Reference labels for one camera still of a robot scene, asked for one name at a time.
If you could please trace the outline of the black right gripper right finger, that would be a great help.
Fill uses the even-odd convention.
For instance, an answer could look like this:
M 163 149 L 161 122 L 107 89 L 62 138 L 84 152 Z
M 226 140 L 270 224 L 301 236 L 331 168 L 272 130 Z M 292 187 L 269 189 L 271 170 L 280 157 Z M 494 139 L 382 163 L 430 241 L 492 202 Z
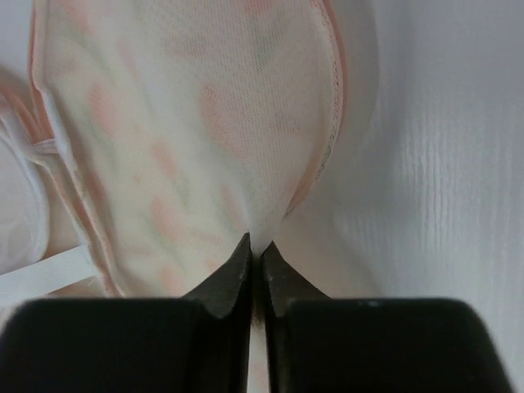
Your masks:
M 510 392 L 485 324 L 446 298 L 336 299 L 261 257 L 272 392 Z

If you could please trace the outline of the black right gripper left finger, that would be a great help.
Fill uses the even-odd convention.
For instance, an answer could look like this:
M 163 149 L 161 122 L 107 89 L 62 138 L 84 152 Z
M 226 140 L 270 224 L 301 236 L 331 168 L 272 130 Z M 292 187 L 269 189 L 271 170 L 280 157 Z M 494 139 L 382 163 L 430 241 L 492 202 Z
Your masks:
M 4 392 L 243 392 L 251 245 L 178 298 L 46 299 L 1 335 Z

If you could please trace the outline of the floral mesh laundry bag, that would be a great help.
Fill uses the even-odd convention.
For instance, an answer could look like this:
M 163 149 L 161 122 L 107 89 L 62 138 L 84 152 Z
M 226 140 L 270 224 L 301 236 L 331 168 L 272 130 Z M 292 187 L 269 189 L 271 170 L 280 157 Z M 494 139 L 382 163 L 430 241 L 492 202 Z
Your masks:
M 35 1 L 1 89 L 1 324 L 32 300 L 181 296 L 251 235 L 334 296 L 370 272 L 328 215 L 374 77 L 366 1 Z

